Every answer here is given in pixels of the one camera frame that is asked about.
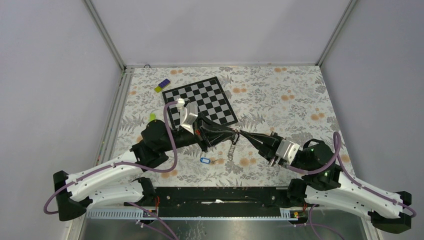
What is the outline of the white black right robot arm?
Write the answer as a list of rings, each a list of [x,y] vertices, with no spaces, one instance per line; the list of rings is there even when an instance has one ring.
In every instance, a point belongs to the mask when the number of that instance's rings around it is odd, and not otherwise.
[[[285,202],[292,206],[318,205],[351,213],[370,222],[373,227],[400,234],[412,227],[412,196],[407,191],[390,192],[373,186],[348,173],[341,156],[341,136],[333,134],[334,149],[312,138],[303,146],[279,136],[241,131],[270,166],[279,165],[301,174],[292,179]]]

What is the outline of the blue capped key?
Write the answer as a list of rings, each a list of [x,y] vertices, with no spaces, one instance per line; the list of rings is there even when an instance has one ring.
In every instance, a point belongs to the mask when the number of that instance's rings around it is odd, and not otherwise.
[[[210,164],[211,160],[209,158],[201,157],[200,162],[203,164]]]

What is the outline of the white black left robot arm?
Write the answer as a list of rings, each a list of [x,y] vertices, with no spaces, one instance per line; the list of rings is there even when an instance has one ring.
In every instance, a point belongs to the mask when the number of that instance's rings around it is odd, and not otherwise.
[[[235,144],[240,136],[230,127],[201,115],[190,118],[188,123],[172,129],[167,119],[150,121],[141,133],[142,140],[123,154],[81,172],[54,173],[55,192],[43,207],[45,214],[50,213],[48,205],[52,200],[56,201],[55,213],[61,222],[74,220],[94,206],[138,201],[148,206],[155,200],[149,179],[123,187],[110,187],[110,184],[147,171],[171,172],[177,166],[179,148],[197,145],[205,152],[225,141]]]

